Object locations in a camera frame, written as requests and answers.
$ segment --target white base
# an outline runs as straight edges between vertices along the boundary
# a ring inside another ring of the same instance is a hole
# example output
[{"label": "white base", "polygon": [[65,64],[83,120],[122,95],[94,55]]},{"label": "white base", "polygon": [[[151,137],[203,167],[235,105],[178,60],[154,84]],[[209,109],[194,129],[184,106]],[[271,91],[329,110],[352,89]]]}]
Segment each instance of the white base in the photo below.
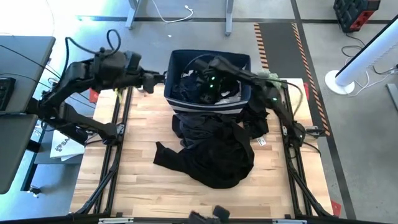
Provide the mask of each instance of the white base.
[{"label": "white base", "polygon": [[326,76],[325,76],[326,86],[328,86],[331,91],[334,91],[335,93],[340,94],[340,95],[347,95],[347,94],[352,93],[352,91],[354,91],[354,88],[355,88],[354,82],[350,83],[347,86],[339,86],[336,84],[336,75],[338,72],[339,71],[334,70],[334,71],[330,71],[326,74]]}]

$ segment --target desk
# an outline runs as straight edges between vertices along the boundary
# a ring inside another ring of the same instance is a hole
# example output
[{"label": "desk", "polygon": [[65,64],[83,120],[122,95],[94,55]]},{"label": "desk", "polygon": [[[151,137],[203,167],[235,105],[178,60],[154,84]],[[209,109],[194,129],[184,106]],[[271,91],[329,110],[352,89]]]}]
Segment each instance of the desk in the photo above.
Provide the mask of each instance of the desk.
[{"label": "desk", "polygon": [[[234,0],[225,0],[226,1],[226,14],[225,14],[225,35],[229,36],[232,33],[232,10],[234,7]],[[126,27],[132,29],[132,25],[134,23],[134,19],[136,18],[136,12],[138,11],[139,5],[142,0],[129,0],[130,10],[127,15]]]},{"label": "desk", "polygon": [[[45,66],[55,43],[54,37],[0,36],[0,45],[9,47]],[[8,49],[0,47],[0,73],[16,73],[40,80],[43,68]],[[14,91],[2,113],[24,113],[36,89],[37,82],[15,75],[1,75],[16,79]],[[27,149],[36,115],[14,114],[0,117],[0,194],[6,193]]]},{"label": "desk", "polygon": [[[305,93],[301,79],[288,81],[300,86]],[[182,148],[179,138],[172,131],[174,112],[163,97],[163,90],[162,85],[157,85],[152,95],[134,90],[114,194],[113,215],[123,212],[124,217],[187,218],[190,211],[195,210],[202,215],[211,216],[215,205],[228,209],[231,218],[282,218],[285,214],[293,214],[279,120],[273,111],[268,111],[270,131],[265,135],[267,144],[261,147],[256,140],[251,142],[255,161],[248,177],[232,189],[211,189],[187,174],[152,163],[156,141],[171,149]],[[289,91],[292,106],[295,108],[299,93],[295,88],[289,87]],[[110,122],[114,101],[113,92],[102,92],[94,119]],[[123,112],[120,111],[118,122],[122,115]],[[297,112],[296,119],[304,126],[312,125],[306,100]],[[306,141],[317,145],[312,137],[308,137]],[[307,146],[303,146],[301,151],[308,187],[325,210],[332,213],[320,156]],[[101,143],[86,148],[73,194],[71,212],[77,211],[97,188],[104,152],[105,146]],[[298,195],[302,211],[305,211],[299,190]],[[101,209],[105,207],[106,198],[107,190],[104,191]]]}]

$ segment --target keyboard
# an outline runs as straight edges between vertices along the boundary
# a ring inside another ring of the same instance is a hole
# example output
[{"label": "keyboard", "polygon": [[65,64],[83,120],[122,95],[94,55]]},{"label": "keyboard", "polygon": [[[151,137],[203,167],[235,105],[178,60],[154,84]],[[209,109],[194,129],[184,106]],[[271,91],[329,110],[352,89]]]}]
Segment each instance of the keyboard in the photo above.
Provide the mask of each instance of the keyboard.
[{"label": "keyboard", "polygon": [[14,91],[15,78],[0,78],[0,111],[5,111]]}]

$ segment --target white label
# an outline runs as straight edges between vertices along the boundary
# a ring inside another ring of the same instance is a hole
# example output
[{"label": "white label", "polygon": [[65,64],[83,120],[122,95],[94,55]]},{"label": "white label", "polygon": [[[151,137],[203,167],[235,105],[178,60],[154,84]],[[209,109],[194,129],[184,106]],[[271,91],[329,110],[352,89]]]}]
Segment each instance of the white label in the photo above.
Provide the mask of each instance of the white label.
[{"label": "white label", "polygon": [[265,146],[267,144],[266,140],[263,137],[259,137],[259,138],[256,138],[256,139],[257,139],[257,142],[259,143],[260,146]]}]

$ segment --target black desk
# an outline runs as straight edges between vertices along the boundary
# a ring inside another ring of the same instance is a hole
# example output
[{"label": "black desk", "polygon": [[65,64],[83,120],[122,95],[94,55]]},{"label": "black desk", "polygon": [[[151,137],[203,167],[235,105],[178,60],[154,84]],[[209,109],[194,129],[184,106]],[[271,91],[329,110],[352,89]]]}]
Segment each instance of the black desk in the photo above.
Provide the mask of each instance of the black desk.
[{"label": "black desk", "polygon": [[[0,45],[9,47],[42,66],[47,64],[54,43],[54,37],[0,36]],[[39,81],[42,72],[42,67],[0,47],[0,73],[16,73]],[[10,102],[1,113],[25,112],[37,82],[14,75],[1,76],[16,79]],[[10,188],[36,122],[36,115],[8,114],[0,117],[0,194]]]}]

